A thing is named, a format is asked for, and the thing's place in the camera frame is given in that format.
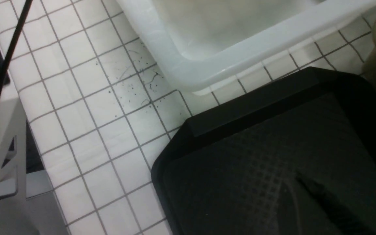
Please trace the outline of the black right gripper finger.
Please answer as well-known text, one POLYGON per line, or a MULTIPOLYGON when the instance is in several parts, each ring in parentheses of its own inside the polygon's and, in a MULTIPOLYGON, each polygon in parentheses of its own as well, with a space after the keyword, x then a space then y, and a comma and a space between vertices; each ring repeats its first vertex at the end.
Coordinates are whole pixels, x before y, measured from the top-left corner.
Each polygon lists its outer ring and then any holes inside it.
POLYGON ((278 230, 280 235, 376 235, 376 209, 340 198, 297 173, 281 182, 278 230))

